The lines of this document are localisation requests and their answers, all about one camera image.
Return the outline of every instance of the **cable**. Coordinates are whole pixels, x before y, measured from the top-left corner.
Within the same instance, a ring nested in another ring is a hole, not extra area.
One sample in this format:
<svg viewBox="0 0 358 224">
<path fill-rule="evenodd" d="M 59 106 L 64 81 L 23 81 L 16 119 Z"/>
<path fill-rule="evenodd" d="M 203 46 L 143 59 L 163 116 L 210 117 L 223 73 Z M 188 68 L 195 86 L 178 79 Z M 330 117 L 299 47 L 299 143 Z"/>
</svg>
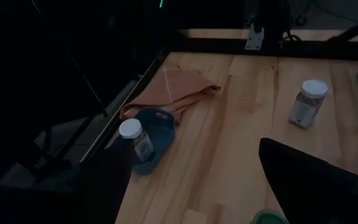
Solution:
<svg viewBox="0 0 358 224">
<path fill-rule="evenodd" d="M 35 9 L 38 12 L 39 18 L 41 19 L 41 21 L 47 25 L 46 21 L 45 21 L 45 17 L 42 15 L 40 9 L 38 8 L 38 5 L 35 3 L 34 0 L 31 0 L 31 3 L 33 4 L 33 6 L 35 7 Z M 88 81 L 88 79 L 86 78 L 85 74 L 83 73 L 83 71 L 80 69 L 80 66 L 77 64 L 77 61 L 74 59 L 73 55 L 70 53 L 70 50 L 68 49 L 67 45 L 65 43 L 63 43 L 63 46 L 65 47 L 65 53 L 69 56 L 69 58 L 71 59 L 71 61 L 73 62 L 74 66 L 76 67 L 76 69 L 79 71 L 80 75 L 82 76 L 82 79 L 84 80 L 85 84 L 88 86 L 90 93 L 93 95 L 94 99 L 96 100 L 97 104 L 100 106 L 101 108 L 101 112 L 103 114 L 103 116 L 105 118 L 108 117 L 108 114 L 106 112 L 106 110 L 104 109 L 104 106 L 102 105 L 102 101 L 99 99 L 99 96 L 96 94 L 95 90 L 93 89 L 91 83 Z"/>
<path fill-rule="evenodd" d="M 283 37 L 282 40 L 290 39 L 290 41 L 302 41 L 297 35 L 291 34 L 291 31 L 286 31 L 287 36 Z"/>
<path fill-rule="evenodd" d="M 338 17 L 338 18 L 340 18 L 340 19 L 345 19 L 345 20 L 347 20 L 347 21 L 351 21 L 351 22 L 354 22 L 354 23 L 358 24 L 358 21 L 355 20 L 355 19 L 352 19 L 352 18 L 349 18 L 349 17 L 346 17 L 346 16 L 342 16 L 342 15 L 336 14 L 335 12 L 329 11 L 329 10 L 327 10 L 327 9 L 325 9 L 325 8 L 323 8 L 323 7 L 321 7 L 321 5 L 320 5 L 320 3 L 319 3 L 318 0 L 315 0 L 315 1 L 314 1 L 314 4 L 315 4 L 315 6 L 316 6 L 317 9 L 319 9 L 320 11 L 322 11 L 322 12 L 324 12 L 324 13 L 326 13 L 326 14 L 329 14 L 329 15 Z"/>
<path fill-rule="evenodd" d="M 53 152 L 50 153 L 50 155 L 55 155 L 56 152 L 58 152 L 59 150 L 62 149 L 62 147 L 64 146 L 64 144 L 59 144 L 58 147 L 55 148 L 55 150 L 53 150 Z M 75 147 L 75 146 L 84 146 L 84 147 L 91 147 L 91 145 L 89 144 L 74 144 L 72 147 Z"/>
</svg>

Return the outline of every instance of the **bottle label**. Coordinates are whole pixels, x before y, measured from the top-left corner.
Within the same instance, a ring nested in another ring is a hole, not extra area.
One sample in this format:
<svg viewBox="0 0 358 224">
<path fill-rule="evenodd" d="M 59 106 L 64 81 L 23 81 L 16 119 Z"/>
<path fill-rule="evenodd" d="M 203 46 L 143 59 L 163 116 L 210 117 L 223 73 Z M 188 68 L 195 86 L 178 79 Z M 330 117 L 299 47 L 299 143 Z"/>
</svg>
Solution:
<svg viewBox="0 0 358 224">
<path fill-rule="evenodd" d="M 307 128 L 313 122 L 324 97 L 318 99 L 311 99 L 304 94 L 299 93 L 296 97 L 295 104 L 293 105 L 290 115 L 290 121 Z"/>
<path fill-rule="evenodd" d="M 145 162 L 154 152 L 152 141 L 146 132 L 134 139 L 135 152 L 140 162 Z"/>
</svg>

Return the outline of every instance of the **wire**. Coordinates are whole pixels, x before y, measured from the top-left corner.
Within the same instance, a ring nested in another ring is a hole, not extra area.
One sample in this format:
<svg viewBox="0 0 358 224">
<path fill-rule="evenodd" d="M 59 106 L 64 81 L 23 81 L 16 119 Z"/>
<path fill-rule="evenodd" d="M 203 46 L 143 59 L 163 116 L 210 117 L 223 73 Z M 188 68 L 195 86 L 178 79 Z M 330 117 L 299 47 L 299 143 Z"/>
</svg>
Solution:
<svg viewBox="0 0 358 224">
<path fill-rule="evenodd" d="M 53 150 L 53 152 L 50 153 L 50 155 L 55 155 L 56 152 L 61 150 L 63 146 L 64 146 L 64 144 L 59 144 L 58 147 L 56 147 L 55 150 Z M 72 147 L 75 147 L 75 146 L 91 147 L 91 145 L 89 145 L 89 144 L 74 144 Z"/>
<path fill-rule="evenodd" d="M 164 72 L 164 76 L 165 76 L 165 88 L 167 89 L 169 100 L 171 101 L 171 103 L 173 103 L 171 89 L 169 87 L 168 75 L 167 75 L 167 70 L 165 69 L 165 65 L 162 65 L 162 71 Z"/>
<path fill-rule="evenodd" d="M 343 16 L 343 15 L 336 14 L 335 12 L 332 12 L 332 11 L 330 11 L 330 10 L 327 10 L 327 9 L 321 7 L 321 5 L 320 5 L 320 3 L 319 3 L 318 0 L 315 0 L 315 1 L 314 1 L 314 4 L 315 4 L 315 6 L 316 6 L 317 9 L 319 9 L 320 11 L 322 11 L 322 12 L 324 12 L 324 13 L 326 13 L 326 14 L 329 14 L 329 15 L 338 17 L 338 18 L 340 18 L 340 19 L 345 19 L 345 20 L 347 20 L 347 21 L 351 21 L 351 22 L 354 22 L 354 23 L 358 24 L 358 21 L 355 20 L 355 19 L 352 19 L 352 18 Z"/>
<path fill-rule="evenodd" d="M 291 31 L 286 31 L 287 36 L 283 37 L 283 40 L 290 39 L 290 41 L 302 41 L 297 35 L 291 34 Z"/>
</svg>

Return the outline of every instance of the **green lid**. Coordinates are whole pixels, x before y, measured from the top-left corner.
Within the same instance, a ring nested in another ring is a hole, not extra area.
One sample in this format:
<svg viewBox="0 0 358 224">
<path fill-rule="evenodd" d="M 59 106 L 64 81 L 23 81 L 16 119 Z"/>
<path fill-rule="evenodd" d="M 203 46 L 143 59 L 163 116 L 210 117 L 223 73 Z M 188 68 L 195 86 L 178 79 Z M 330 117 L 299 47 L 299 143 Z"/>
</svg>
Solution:
<svg viewBox="0 0 358 224">
<path fill-rule="evenodd" d="M 288 224 L 288 221 L 279 212 L 264 209 L 255 215 L 251 224 Z"/>
</svg>

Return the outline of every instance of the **wooden table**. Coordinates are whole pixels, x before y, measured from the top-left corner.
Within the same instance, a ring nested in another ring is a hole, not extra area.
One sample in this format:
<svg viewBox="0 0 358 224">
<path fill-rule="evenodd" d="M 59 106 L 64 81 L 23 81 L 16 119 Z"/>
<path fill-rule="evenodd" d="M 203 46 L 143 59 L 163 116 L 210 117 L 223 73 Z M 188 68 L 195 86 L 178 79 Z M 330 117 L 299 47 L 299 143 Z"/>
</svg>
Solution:
<svg viewBox="0 0 358 224">
<path fill-rule="evenodd" d="M 191 30 L 193 37 L 245 38 L 244 30 Z M 293 32 L 324 40 L 335 30 Z M 281 210 L 258 157 L 276 141 L 358 174 L 358 62 L 172 53 L 165 63 L 198 69 L 222 86 L 187 109 L 156 170 L 133 174 L 116 223 L 245 223 L 263 208 Z M 301 84 L 329 91 L 307 130 L 288 123 Z"/>
</svg>

